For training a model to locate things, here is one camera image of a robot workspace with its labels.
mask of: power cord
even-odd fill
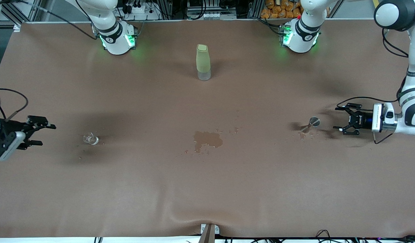
[[[95,239],[93,239],[93,243],[101,243],[103,241],[102,237],[95,237]]]
[[[24,104],[24,106],[23,106],[22,108],[20,108],[20,109],[16,110],[15,112],[13,112],[13,114],[11,114],[8,118],[5,116],[5,112],[4,112],[4,110],[2,109],[2,107],[0,106],[0,111],[1,111],[1,113],[2,113],[2,116],[4,117],[4,120],[5,120],[6,122],[8,122],[9,120],[11,120],[11,118],[13,118],[15,115],[17,115],[17,113],[18,113],[18,112],[21,112],[23,109],[25,109],[25,108],[27,107],[27,105],[29,104],[29,100],[27,99],[26,95],[24,95],[24,94],[22,94],[22,93],[20,93],[20,92],[18,92],[18,91],[16,91],[16,90],[13,90],[13,89],[4,89],[4,88],[0,88],[0,90],[5,90],[5,91],[14,92],[14,93],[16,93],[16,94],[19,94],[20,96],[22,96],[22,97],[25,99],[25,104]]]
[[[387,40],[387,39],[386,39],[385,29],[382,29],[382,36],[383,36],[383,46],[385,47],[385,49],[386,49],[387,51],[389,51],[390,53],[392,53],[392,54],[394,54],[395,56],[398,56],[398,57],[408,57],[408,53],[407,53],[407,52],[405,52],[405,51],[401,50],[400,48],[397,48],[397,47],[396,47],[396,46],[394,46],[394,45],[392,45],[392,44],[389,42],[389,40]],[[401,52],[402,54],[398,54],[398,53],[393,52],[391,49],[389,49],[389,48],[386,46],[386,44],[388,44],[389,46],[391,46],[391,47],[392,47],[392,48],[394,48],[395,50],[397,50],[397,51]]]
[[[184,11],[184,9],[185,8],[183,8],[183,3],[184,3],[184,0],[181,0],[181,12],[182,12],[182,15],[183,15],[183,17],[184,18],[186,18],[186,19],[188,19],[188,20],[198,20],[199,18],[201,18],[201,17],[203,17],[203,15],[206,13],[206,8],[207,8],[207,4],[206,4],[206,0],[203,0],[203,3],[204,3],[204,10],[203,10],[203,4],[201,5],[201,13],[200,13],[200,15],[197,17],[197,18],[195,18],[195,19],[192,19],[191,17],[189,17],[188,15],[186,15],[185,14],[185,11]]]
[[[141,31],[143,30],[143,26],[144,26],[144,22],[145,22],[145,21],[146,21],[146,20],[143,20],[143,23],[141,23],[140,31],[137,33],[137,37],[139,37],[139,36],[140,36]]]
[[[283,34],[283,33],[279,33],[279,32],[277,32],[277,31],[275,31],[275,30],[273,29],[274,27],[279,28],[279,27],[280,27],[280,25],[274,25],[274,24],[268,23],[268,20],[267,20],[267,19],[265,19],[264,21],[263,21],[262,19],[258,18],[258,17],[251,17],[250,19],[256,19],[256,20],[258,20],[258,21],[262,22],[264,25],[268,26],[268,27],[269,27],[269,29],[270,29],[272,32],[274,32],[275,34],[278,34],[278,35],[280,35],[280,36],[284,36],[284,35],[285,35],[285,34]]]
[[[354,100],[354,99],[370,99],[370,100],[376,100],[376,101],[385,102],[385,103],[394,103],[394,102],[399,101],[399,99],[396,99],[396,100],[380,100],[380,99],[372,98],[372,97],[359,96],[359,97],[349,98],[345,101],[341,101],[337,104],[337,107],[341,108],[341,106],[340,106],[341,104],[346,103],[347,101],[350,101],[350,100]],[[358,111],[365,111],[365,112],[372,112],[373,111],[372,109],[362,109],[362,108],[353,108],[353,109],[356,109]]]
[[[90,19],[89,15],[87,15],[86,11],[80,6],[80,3],[78,3],[78,0],[75,0],[75,3],[77,3],[77,6],[81,9],[81,11],[86,15],[87,19],[90,21],[91,24],[93,24],[92,20]]]
[[[27,5],[32,6],[32,7],[34,7],[34,8],[40,9],[41,11],[44,11],[44,12],[46,12],[46,13],[48,13],[48,14],[51,14],[51,15],[55,16],[56,18],[58,18],[58,19],[60,19],[60,20],[63,20],[63,21],[65,21],[66,23],[69,23],[71,26],[73,26],[74,28],[78,29],[80,32],[82,32],[83,34],[87,35],[87,36],[88,36],[89,38],[91,38],[92,40],[96,40],[96,39],[97,39],[97,37],[96,37],[96,36],[95,36],[95,37],[91,36],[90,34],[88,34],[88,33],[84,32],[84,30],[83,30],[83,29],[80,29],[80,28],[79,28],[78,26],[76,26],[75,24],[73,24],[73,23],[69,22],[68,20],[66,20],[66,19],[62,18],[61,16],[59,16],[59,15],[57,15],[57,14],[53,13],[53,12],[50,12],[49,10],[47,10],[47,9],[45,9],[45,8],[43,8],[43,7],[37,6],[37,5],[32,4],[32,3],[29,3],[29,2],[25,2],[25,1],[22,1],[22,0],[16,0],[16,2],[20,2],[20,3],[27,4]]]
[[[152,5],[155,7],[156,10],[160,11],[160,13],[162,13],[163,15],[167,16],[167,19],[170,20],[170,17],[173,17],[173,15],[170,14],[166,14],[164,13],[160,8],[157,7],[157,5],[155,5],[154,3],[152,3],[152,0],[150,0],[150,8],[152,8]]]

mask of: brown paper surface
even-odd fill
[[[388,39],[408,49],[406,33]],[[407,65],[370,20],[326,21],[306,54],[256,21],[146,23],[122,56],[69,25],[24,24],[0,87],[29,98],[16,119],[46,116],[58,129],[0,162],[0,237],[173,236],[201,223],[232,237],[415,234],[415,137],[374,145],[370,132],[332,129],[348,121],[339,101],[394,100]],[[23,104],[0,95],[7,114]],[[321,125],[301,140],[312,116]],[[98,145],[82,142],[87,132]],[[208,136],[199,153],[197,132]]]

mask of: water spill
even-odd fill
[[[194,148],[194,152],[196,153],[200,153],[203,145],[213,146],[214,148],[223,145],[223,140],[220,138],[220,134],[207,131],[196,131],[194,134],[194,142],[196,143]]]
[[[306,134],[304,133],[304,132],[299,132],[299,137],[300,137],[300,140],[303,140],[305,137],[306,137]]]

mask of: black cable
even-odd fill
[[[121,14],[121,10],[119,9],[119,8],[116,8],[117,10],[118,10],[118,12],[119,12],[119,17],[121,17],[121,20],[124,20],[123,19],[123,17],[122,17],[122,14]]]
[[[258,20],[258,21],[262,22],[264,25],[270,25],[270,26],[272,26],[272,27],[279,27],[279,26],[280,26],[280,25],[270,24],[270,23],[268,23],[268,21],[267,21],[267,20],[266,20],[266,22],[265,22],[265,21],[263,21],[262,19],[260,19],[259,17],[251,17],[250,19],[256,19],[256,20]]]
[[[90,19],[89,15],[87,15],[86,11],[84,11],[84,9],[80,6],[80,4],[78,3],[78,0],[75,0],[75,3],[77,3],[77,6],[81,9],[81,11],[84,13],[84,15],[86,15],[87,19],[90,21],[91,24],[92,20]]]
[[[391,134],[389,134],[389,135],[387,135],[386,137],[384,137],[382,140],[380,140],[380,141],[376,141],[376,134],[375,133],[372,133],[372,135],[373,135],[373,140],[374,140],[374,143],[375,144],[379,144],[379,143],[382,143],[384,140],[386,140],[388,137],[390,137],[390,136],[392,136],[393,135],[393,133],[391,133]]]
[[[380,99],[377,99],[377,98],[360,96],[360,97],[349,98],[345,101],[339,102],[337,104],[337,107],[341,108],[341,106],[340,106],[341,104],[346,103],[349,100],[354,100],[354,99],[370,99],[370,100],[376,100],[376,101],[385,102],[385,103],[393,103],[393,102],[397,102],[399,100],[399,99],[396,99],[396,100],[380,100]],[[361,109],[361,108],[353,108],[353,109],[360,110],[360,111],[366,111],[366,112],[371,112],[372,111],[372,109]]]
[[[206,13],[206,9],[207,9],[207,6],[208,6],[206,4],[206,0],[203,0],[204,10],[203,10],[203,5],[201,5],[200,15],[198,15],[198,17],[195,18],[195,19],[192,19],[191,17],[189,17],[188,15],[185,14],[185,11],[184,11],[185,8],[182,8],[183,7],[183,2],[184,2],[184,0],[181,0],[181,12],[182,12],[183,17],[188,19],[188,20],[198,20],[199,18],[203,17],[203,15]]]
[[[386,35],[385,35],[385,29],[382,29],[382,36],[383,36],[383,40],[388,43],[389,46],[391,46],[392,48],[396,49],[397,51],[400,51],[402,54],[408,56],[408,53],[403,51],[400,48],[397,48],[396,46],[392,45],[392,43],[389,42],[389,40],[387,40]]]
[[[3,0],[3,1],[0,1],[0,5],[4,3],[10,3],[10,2],[11,2],[10,0]]]
[[[6,120],[7,119],[7,116],[5,115],[5,112],[4,112],[4,110],[2,109],[1,106],[0,106],[0,111],[2,113],[2,117],[4,117],[4,120]]]
[[[279,33],[279,32],[276,32],[273,28],[272,28],[272,26],[270,25],[270,24],[268,24],[268,21],[266,20],[266,23],[267,23],[267,26],[269,27],[269,29],[271,29],[271,31],[272,32],[274,32],[275,34],[278,34],[278,35],[285,35],[285,34],[281,34],[281,33]]]
[[[164,13],[161,8],[158,8],[157,5],[152,3],[152,0],[150,1],[150,7],[152,8],[152,5],[155,7],[155,9],[157,9],[158,11],[160,11],[163,15],[167,16],[167,19],[170,20],[170,17],[173,17],[173,15],[170,14],[166,14]]]
[[[326,233],[328,235],[329,239],[331,238],[331,235],[329,234],[329,231],[327,229],[325,229],[325,230],[324,229],[319,230],[317,232],[317,234],[315,235],[315,237],[317,238],[317,237],[319,237],[323,233]]]
[[[251,17],[250,19],[256,19],[256,20],[258,20],[258,21],[262,22],[264,25],[268,26],[268,27],[269,27],[269,29],[270,29],[272,32],[274,32],[275,34],[278,34],[278,35],[281,35],[281,36],[284,36],[284,35],[285,35],[285,34],[283,34],[283,33],[279,33],[279,32],[277,32],[277,31],[275,31],[275,30],[273,29],[273,27],[279,28],[279,26],[280,26],[280,25],[270,24],[270,23],[268,23],[268,20],[267,20],[267,19],[265,19],[265,21],[263,21],[262,19],[260,19],[260,18],[258,18],[258,17]]]
[[[103,238],[102,237],[95,237],[94,239],[93,239],[93,243],[97,243],[96,242],[96,239],[98,238],[98,243],[101,243],[102,241],[103,241]]]
[[[73,23],[69,22],[68,20],[66,20],[66,19],[62,18],[61,16],[59,16],[59,15],[57,15],[57,14],[53,13],[53,12],[50,12],[49,10],[47,10],[47,9],[45,9],[45,8],[43,8],[43,7],[40,7],[40,6],[37,6],[37,5],[31,4],[31,3],[25,2],[25,1],[22,1],[22,0],[17,0],[17,2],[27,4],[27,5],[32,6],[32,7],[34,7],[34,8],[40,9],[40,10],[42,10],[42,11],[46,12],[46,13],[49,13],[49,14],[51,14],[51,15],[55,16],[56,18],[58,18],[58,19],[60,19],[60,20],[63,20],[63,21],[65,21],[66,23],[69,23],[71,26],[73,26],[74,28],[78,29],[80,32],[82,32],[83,34],[87,35],[87,36],[88,36],[89,38],[91,38],[92,40],[96,40],[96,39],[97,39],[97,37],[96,37],[96,36],[95,36],[95,37],[91,36],[90,34],[88,34],[88,33],[84,32],[84,30],[83,30],[83,29],[80,29],[80,28],[79,28],[78,26],[76,26],[75,24],[73,24]]]
[[[400,48],[397,48],[396,46],[392,45],[392,43],[390,43],[390,42],[389,42],[389,40],[387,40],[386,35],[385,35],[385,29],[382,29],[382,37],[383,37],[383,46],[385,47],[385,49],[386,49],[387,51],[389,51],[390,53],[392,53],[392,54],[394,54],[394,55],[396,55],[396,56],[398,56],[398,57],[408,57],[408,53],[407,53],[407,52],[405,52],[405,51],[401,50]],[[392,48],[394,48],[394,49],[396,49],[397,51],[401,52],[402,54],[398,54],[398,53],[395,53],[395,52],[393,52],[392,50],[390,50],[390,49],[386,46],[386,43],[387,43],[389,46],[391,46]]]
[[[27,97],[26,97],[26,95],[24,95],[24,94],[22,94],[22,93],[20,93],[20,92],[18,92],[18,91],[16,91],[16,90],[13,90],[13,89],[4,89],[4,88],[0,88],[0,90],[5,90],[5,91],[10,91],[10,92],[14,92],[14,93],[16,93],[16,94],[19,94],[19,95],[21,95],[24,99],[25,99],[25,104],[24,104],[24,106],[22,107],[22,108],[20,108],[20,109],[18,109],[17,111],[15,111],[12,115],[10,115],[10,117],[8,117],[9,119],[11,119],[12,117],[14,117],[18,112],[21,112],[23,109],[25,109],[26,107],[27,107],[27,105],[29,104],[29,100],[27,99]],[[4,111],[2,110],[2,108],[1,108],[1,106],[0,106],[0,109],[1,109],[1,112],[2,112],[2,115],[4,116],[4,119],[6,120],[7,118],[5,117],[5,114],[4,114]]]

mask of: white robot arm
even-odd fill
[[[118,0],[66,0],[87,14],[111,54],[121,55],[135,48],[137,33],[134,26],[116,20],[113,10]]]
[[[409,66],[397,100],[401,112],[395,114],[393,104],[375,103],[372,112],[362,112],[360,104],[348,103],[336,110],[350,114],[349,125],[334,127],[343,134],[359,134],[359,129],[371,129],[372,132],[391,131],[415,135],[415,0],[384,0],[376,8],[374,20],[384,29],[409,31],[411,42],[408,54]]]
[[[320,27],[326,20],[326,8],[338,0],[301,0],[305,12],[300,19],[285,24],[289,30],[281,37],[283,46],[294,52],[305,53],[311,49],[319,36]]]

